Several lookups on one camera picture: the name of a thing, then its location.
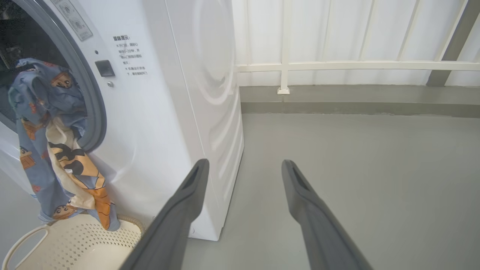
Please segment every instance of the basket handle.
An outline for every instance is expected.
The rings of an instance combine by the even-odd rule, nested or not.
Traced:
[[[8,251],[7,256],[5,256],[1,269],[8,270],[8,264],[10,263],[10,259],[15,254],[15,251],[17,251],[17,249],[23,244],[23,242],[25,242],[27,239],[32,237],[32,235],[36,234],[37,232],[44,230],[46,232],[45,235],[42,237],[42,239],[40,239],[40,241],[35,245],[35,247],[32,248],[32,250],[30,250],[30,252],[28,252],[28,254],[20,261],[19,263],[20,265],[25,259],[28,258],[28,256],[30,256],[30,254],[32,254],[32,252],[38,247],[38,245],[40,245],[43,242],[45,237],[48,235],[48,229],[49,229],[48,225],[36,227],[35,229],[31,230],[30,232],[22,236],[20,239],[18,239],[18,241]]]

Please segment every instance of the gray beam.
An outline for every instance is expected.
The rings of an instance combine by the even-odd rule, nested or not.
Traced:
[[[467,41],[468,35],[472,30],[475,21],[480,13],[480,1],[468,0],[463,14],[458,21],[458,24],[453,33],[450,43],[448,43],[447,50],[442,58],[443,61],[457,61],[460,52]],[[432,70],[428,78],[427,86],[445,86],[445,83],[450,76],[451,70]]]

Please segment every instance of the sticker label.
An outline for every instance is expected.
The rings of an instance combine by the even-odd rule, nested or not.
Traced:
[[[145,65],[142,63],[143,55],[137,42],[132,41],[128,35],[114,36],[113,41],[128,76],[148,75]]]
[[[69,0],[51,0],[77,34],[80,41],[92,37],[92,31]]]

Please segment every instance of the beige fabric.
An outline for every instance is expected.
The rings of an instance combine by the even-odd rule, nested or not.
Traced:
[[[64,126],[61,119],[58,117],[55,117],[52,119],[52,121],[50,121],[50,123],[48,123],[46,136],[47,141],[49,142],[55,142],[56,144],[62,143],[80,148],[77,140],[73,136],[73,131]],[[60,180],[62,187],[68,192],[75,194],[75,196],[71,198],[70,204],[74,207],[95,209],[95,199],[93,195],[86,192],[83,188],[74,183],[69,174],[60,165],[60,162],[55,157],[55,154],[50,146],[47,146],[47,149],[48,155],[50,156],[50,160],[52,162],[53,171]]]

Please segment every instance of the washing machine door opening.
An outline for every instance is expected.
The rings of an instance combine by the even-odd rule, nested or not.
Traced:
[[[0,72],[19,59],[35,58],[69,68],[85,100],[87,121],[78,143],[92,151],[102,143],[107,118],[98,84],[85,57],[63,23],[42,0],[0,0]],[[16,132],[8,90],[0,85],[0,121]]]

